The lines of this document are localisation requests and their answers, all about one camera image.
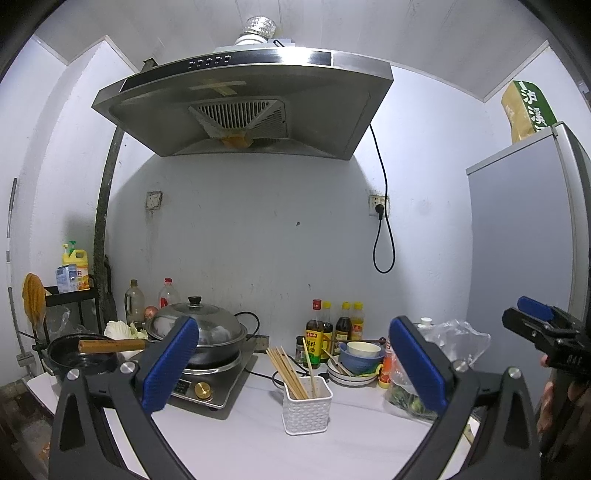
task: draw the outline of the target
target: red and white bottle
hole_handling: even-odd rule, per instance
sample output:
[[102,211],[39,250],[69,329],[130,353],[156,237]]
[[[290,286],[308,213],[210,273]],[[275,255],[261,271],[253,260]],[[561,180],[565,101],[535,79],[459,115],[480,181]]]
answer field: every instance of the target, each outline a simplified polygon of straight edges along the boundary
[[173,287],[173,279],[165,278],[164,287],[158,293],[158,308],[161,309],[166,305],[174,305],[180,303],[181,297],[178,295],[178,291]]

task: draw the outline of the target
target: ceiling panel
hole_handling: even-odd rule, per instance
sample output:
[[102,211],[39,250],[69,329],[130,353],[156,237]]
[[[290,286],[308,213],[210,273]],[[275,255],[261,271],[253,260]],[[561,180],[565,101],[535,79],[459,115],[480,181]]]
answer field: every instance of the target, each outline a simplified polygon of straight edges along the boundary
[[66,60],[108,35],[141,68],[231,45],[254,15],[297,45],[408,65],[481,99],[547,39],[518,0],[69,0],[37,35]]

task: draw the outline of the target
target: stack of plates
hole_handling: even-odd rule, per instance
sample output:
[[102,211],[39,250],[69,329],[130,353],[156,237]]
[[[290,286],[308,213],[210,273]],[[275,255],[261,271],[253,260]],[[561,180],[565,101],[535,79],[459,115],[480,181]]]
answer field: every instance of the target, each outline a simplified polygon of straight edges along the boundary
[[337,369],[332,359],[329,359],[326,365],[328,367],[327,371],[329,373],[330,379],[339,385],[344,385],[345,387],[364,387],[365,385],[369,385],[371,382],[373,382],[378,376],[378,371],[376,369],[373,374],[364,375],[362,377],[350,377],[348,375],[342,374]]

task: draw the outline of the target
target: table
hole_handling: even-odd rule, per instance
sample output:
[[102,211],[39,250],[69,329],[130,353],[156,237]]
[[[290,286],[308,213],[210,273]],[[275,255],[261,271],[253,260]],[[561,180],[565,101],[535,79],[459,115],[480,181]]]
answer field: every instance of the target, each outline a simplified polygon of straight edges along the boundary
[[[247,368],[267,375],[274,372],[266,355],[255,354]],[[27,387],[55,413],[60,388],[54,377],[45,373],[29,380]],[[334,395],[329,426],[326,432],[313,435],[286,434],[282,391],[270,380],[246,372],[223,410],[210,411],[171,398],[152,418],[198,480],[301,480],[302,466],[311,463],[323,480],[391,480],[422,441],[429,424],[408,418],[387,402],[386,390],[377,382],[362,388],[330,382],[329,387]],[[115,411],[107,408],[105,414],[127,467],[146,477]],[[459,471],[469,448],[462,436],[442,478]]]

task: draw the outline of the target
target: white woven basket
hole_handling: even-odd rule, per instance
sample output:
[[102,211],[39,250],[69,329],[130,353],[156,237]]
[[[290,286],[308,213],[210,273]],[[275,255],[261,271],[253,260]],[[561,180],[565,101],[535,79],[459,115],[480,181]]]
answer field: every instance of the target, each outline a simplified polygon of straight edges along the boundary
[[[316,379],[316,392],[318,398],[308,400],[295,400],[291,398],[289,390],[283,391],[283,427],[289,435],[306,435],[309,433],[325,432],[329,424],[330,402],[332,392],[322,377]],[[302,377],[308,396],[312,396],[310,377]]]

